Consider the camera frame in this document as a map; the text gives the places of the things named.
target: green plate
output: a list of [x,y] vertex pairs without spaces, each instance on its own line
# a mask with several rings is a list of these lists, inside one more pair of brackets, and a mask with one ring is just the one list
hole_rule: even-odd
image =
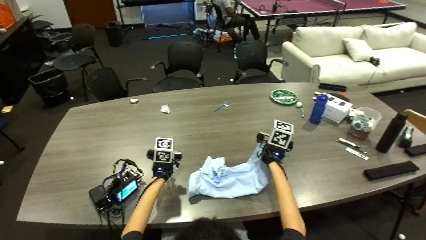
[[293,105],[298,102],[298,97],[294,92],[286,89],[277,89],[270,92],[270,98],[276,103],[282,105]]

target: door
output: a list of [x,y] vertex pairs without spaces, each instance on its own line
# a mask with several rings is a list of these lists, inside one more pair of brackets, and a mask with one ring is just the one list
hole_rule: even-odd
[[113,0],[64,0],[71,24],[88,23],[101,28],[117,21]]

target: phone screen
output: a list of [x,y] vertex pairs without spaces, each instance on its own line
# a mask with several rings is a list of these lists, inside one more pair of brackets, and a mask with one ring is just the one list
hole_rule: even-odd
[[136,180],[129,182],[129,184],[123,188],[121,192],[117,193],[117,200],[119,202],[123,202],[128,196],[136,191],[137,189],[137,183]]

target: person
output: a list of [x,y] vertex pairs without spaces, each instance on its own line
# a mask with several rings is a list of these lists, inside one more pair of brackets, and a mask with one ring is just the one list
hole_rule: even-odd
[[258,40],[261,38],[261,35],[258,33],[257,24],[254,20],[250,18],[249,14],[237,13],[238,2],[236,1],[234,6],[230,6],[229,0],[212,0],[212,3],[215,3],[223,10],[223,16],[225,18],[225,28],[236,28],[242,26],[244,40],[246,40],[249,29],[254,40]]
[[[268,164],[278,198],[280,218],[282,224],[282,237],[281,240],[304,240],[306,235],[305,222],[298,210],[296,199],[293,196],[292,188],[288,182],[285,171],[281,163],[272,159],[264,159]],[[151,211],[167,180],[173,174],[173,170],[159,171],[153,167],[153,179],[145,188],[139,204],[132,213],[128,224],[121,233],[123,240],[141,240],[143,233],[147,228]],[[183,229],[175,237],[176,240],[238,240],[233,228],[217,219],[200,218]]]

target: cup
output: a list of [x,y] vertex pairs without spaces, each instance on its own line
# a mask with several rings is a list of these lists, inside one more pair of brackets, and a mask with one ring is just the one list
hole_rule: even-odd
[[373,108],[357,108],[348,134],[360,140],[368,139],[381,119],[382,114]]

